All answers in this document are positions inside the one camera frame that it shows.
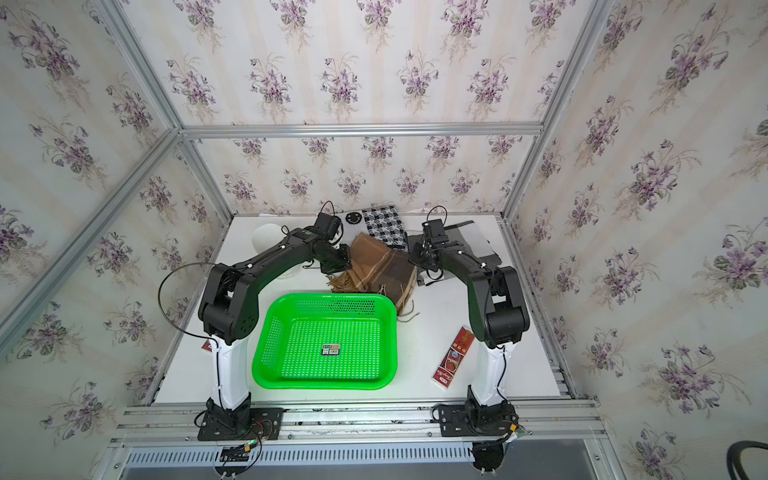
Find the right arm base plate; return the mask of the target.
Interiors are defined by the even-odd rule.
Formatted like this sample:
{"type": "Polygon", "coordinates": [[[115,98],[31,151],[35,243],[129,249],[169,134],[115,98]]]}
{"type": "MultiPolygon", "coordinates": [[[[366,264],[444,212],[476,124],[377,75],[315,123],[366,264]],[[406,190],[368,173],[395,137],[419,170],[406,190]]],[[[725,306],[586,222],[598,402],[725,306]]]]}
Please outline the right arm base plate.
{"type": "Polygon", "coordinates": [[[437,404],[430,415],[442,437],[502,437],[519,428],[519,416],[508,401],[492,406],[470,401],[463,405],[437,404]]]}

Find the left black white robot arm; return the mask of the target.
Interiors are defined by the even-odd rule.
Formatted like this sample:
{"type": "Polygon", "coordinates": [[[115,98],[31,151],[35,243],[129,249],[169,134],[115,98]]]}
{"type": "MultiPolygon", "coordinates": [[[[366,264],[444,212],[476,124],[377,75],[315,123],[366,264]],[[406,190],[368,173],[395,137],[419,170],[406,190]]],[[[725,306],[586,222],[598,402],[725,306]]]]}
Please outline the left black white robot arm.
{"type": "Polygon", "coordinates": [[[230,414],[251,404],[246,339],[260,317],[261,291],[291,268],[307,262],[318,263],[325,275],[349,269],[349,247],[340,242],[342,235],[339,220],[319,220],[289,231],[254,257],[211,268],[198,318],[210,336],[214,371],[211,401],[216,409],[230,414]]]}

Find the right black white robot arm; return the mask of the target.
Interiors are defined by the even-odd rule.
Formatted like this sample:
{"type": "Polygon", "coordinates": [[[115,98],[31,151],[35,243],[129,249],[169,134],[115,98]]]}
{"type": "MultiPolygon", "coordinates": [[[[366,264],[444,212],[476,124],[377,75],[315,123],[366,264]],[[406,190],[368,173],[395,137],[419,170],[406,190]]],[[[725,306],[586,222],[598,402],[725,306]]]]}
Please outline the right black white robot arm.
{"type": "Polygon", "coordinates": [[[468,401],[495,407],[507,400],[506,375],[511,354],[530,328],[530,314],[517,270],[490,257],[478,257],[458,240],[412,236],[409,260],[428,272],[449,273],[466,287],[470,329],[484,345],[468,401]]]}

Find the brown plaid scarf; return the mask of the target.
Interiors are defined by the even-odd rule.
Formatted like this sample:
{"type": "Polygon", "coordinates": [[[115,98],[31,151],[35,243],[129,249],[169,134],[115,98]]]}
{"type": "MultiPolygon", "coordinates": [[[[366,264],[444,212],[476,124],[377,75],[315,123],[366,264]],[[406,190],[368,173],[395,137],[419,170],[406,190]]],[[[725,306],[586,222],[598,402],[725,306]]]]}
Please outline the brown plaid scarf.
{"type": "Polygon", "coordinates": [[[418,269],[408,255],[365,233],[355,237],[349,253],[351,268],[329,277],[331,291],[385,296],[394,304],[399,320],[409,322],[416,315],[412,295],[418,269]]]}

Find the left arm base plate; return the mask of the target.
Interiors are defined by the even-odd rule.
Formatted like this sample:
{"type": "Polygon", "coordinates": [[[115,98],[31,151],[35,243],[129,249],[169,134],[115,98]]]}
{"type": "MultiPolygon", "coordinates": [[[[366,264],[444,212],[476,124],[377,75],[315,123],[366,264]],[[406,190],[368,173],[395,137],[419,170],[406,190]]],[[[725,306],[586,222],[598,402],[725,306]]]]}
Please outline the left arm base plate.
{"type": "Polygon", "coordinates": [[[285,410],[281,408],[251,408],[248,413],[214,414],[209,409],[195,419],[197,440],[245,441],[276,440],[285,410]]]}

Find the white black smiley scarf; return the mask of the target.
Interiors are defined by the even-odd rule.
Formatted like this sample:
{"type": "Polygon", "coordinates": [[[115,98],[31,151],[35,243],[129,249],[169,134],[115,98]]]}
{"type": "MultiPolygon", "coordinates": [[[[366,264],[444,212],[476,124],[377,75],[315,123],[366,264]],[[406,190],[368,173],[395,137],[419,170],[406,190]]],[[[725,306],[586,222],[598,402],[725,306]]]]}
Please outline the white black smiley scarf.
{"type": "Polygon", "coordinates": [[[394,250],[408,250],[406,230],[395,206],[350,211],[344,216],[342,226],[342,242],[345,244],[350,245],[358,235],[365,233],[394,250]]]}

